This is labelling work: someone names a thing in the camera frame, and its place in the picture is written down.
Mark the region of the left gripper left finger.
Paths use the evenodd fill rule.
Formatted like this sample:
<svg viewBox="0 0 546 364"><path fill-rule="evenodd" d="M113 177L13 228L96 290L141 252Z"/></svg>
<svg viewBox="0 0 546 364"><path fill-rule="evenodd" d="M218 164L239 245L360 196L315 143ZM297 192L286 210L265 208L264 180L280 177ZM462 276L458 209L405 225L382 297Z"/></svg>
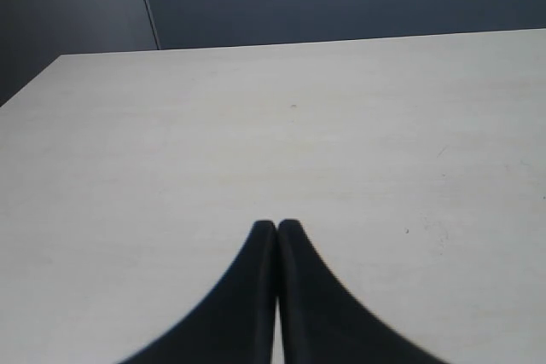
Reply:
<svg viewBox="0 0 546 364"><path fill-rule="evenodd" d="M270 363L273 349L277 231L257 221L224 275L175 326L126 363Z"/></svg>

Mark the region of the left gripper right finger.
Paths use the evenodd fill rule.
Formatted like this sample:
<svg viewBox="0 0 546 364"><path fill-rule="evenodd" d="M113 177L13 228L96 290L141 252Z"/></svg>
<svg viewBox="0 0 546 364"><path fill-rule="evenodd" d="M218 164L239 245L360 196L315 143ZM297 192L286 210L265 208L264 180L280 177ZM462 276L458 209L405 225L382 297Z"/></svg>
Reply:
<svg viewBox="0 0 546 364"><path fill-rule="evenodd" d="M278 293L286 363L440 363L361 305L295 219L277 230Z"/></svg>

